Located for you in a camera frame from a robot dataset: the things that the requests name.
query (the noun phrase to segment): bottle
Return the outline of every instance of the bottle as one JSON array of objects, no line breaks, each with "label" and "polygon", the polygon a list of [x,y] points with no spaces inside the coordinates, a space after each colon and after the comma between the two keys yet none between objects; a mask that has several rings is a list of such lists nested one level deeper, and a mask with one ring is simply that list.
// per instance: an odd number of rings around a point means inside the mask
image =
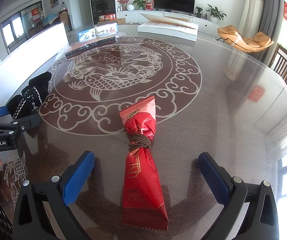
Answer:
[{"label": "bottle", "polygon": [[64,11],[64,10],[68,10],[68,7],[67,7],[67,5],[64,2],[62,2],[62,9],[61,9],[61,11]]}]

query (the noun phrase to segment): white cabinet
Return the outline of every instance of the white cabinet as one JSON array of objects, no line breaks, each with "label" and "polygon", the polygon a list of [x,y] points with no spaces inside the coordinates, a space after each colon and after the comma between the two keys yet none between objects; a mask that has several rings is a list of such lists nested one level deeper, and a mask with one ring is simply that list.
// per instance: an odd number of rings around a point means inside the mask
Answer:
[{"label": "white cabinet", "polygon": [[139,11],[139,22],[140,23],[145,23],[149,21],[146,17],[142,16],[141,14],[149,14],[149,15],[155,15],[155,16],[160,16],[160,17],[164,16],[164,13],[159,12],[159,11]]},{"label": "white cabinet", "polygon": [[218,37],[217,29],[221,27],[219,24],[195,17],[193,17],[192,23],[199,24],[198,32]]},{"label": "white cabinet", "polygon": [[139,22],[138,11],[121,11],[117,12],[117,18],[125,18],[126,23],[137,23]]},{"label": "white cabinet", "polygon": [[214,37],[218,37],[217,29],[221,26],[217,23],[207,21],[194,16],[189,16],[180,13],[169,13],[163,11],[145,11],[145,10],[134,10],[134,11],[119,11],[117,12],[117,18],[125,18],[126,23],[144,23],[148,20],[141,14],[156,15],[160,17],[173,17],[178,19],[188,20],[190,23],[199,24],[198,32],[205,33]]}]

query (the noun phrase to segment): red flowers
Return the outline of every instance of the red flowers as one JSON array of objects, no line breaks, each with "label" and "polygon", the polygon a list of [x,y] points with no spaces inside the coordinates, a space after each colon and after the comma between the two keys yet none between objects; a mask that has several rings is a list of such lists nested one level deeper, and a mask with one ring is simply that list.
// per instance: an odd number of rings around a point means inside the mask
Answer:
[{"label": "red flowers", "polygon": [[122,5],[127,5],[127,3],[129,3],[130,0],[118,0],[118,3],[122,4]]}]

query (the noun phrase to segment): white vase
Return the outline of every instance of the white vase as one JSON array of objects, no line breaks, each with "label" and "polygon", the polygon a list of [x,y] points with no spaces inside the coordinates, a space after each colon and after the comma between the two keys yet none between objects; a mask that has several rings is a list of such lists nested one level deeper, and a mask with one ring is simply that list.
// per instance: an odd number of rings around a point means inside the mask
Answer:
[{"label": "white vase", "polygon": [[128,11],[134,10],[134,5],[133,5],[133,4],[128,4],[128,5],[127,5],[127,10],[128,10]]},{"label": "white vase", "polygon": [[210,21],[212,21],[213,23],[218,23],[219,19],[217,17],[213,17],[213,15],[210,16]]}]

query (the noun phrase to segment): window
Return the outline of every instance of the window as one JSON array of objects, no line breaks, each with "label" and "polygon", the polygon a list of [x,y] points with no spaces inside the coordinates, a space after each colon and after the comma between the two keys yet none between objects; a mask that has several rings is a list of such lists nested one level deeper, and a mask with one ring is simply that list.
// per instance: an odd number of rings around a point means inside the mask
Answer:
[{"label": "window", "polygon": [[12,34],[10,24],[7,24],[5,27],[3,27],[2,31],[3,31],[4,36],[5,36],[5,42],[7,43],[7,46],[9,46],[12,42],[14,42],[14,37]]},{"label": "window", "polygon": [[23,30],[20,13],[16,13],[5,20],[2,23],[2,31],[8,48],[24,38],[26,35]]},{"label": "window", "polygon": [[24,34],[20,17],[14,19],[12,21],[12,25],[13,25],[14,34],[16,35],[16,38],[19,38],[20,36],[22,36]]}]

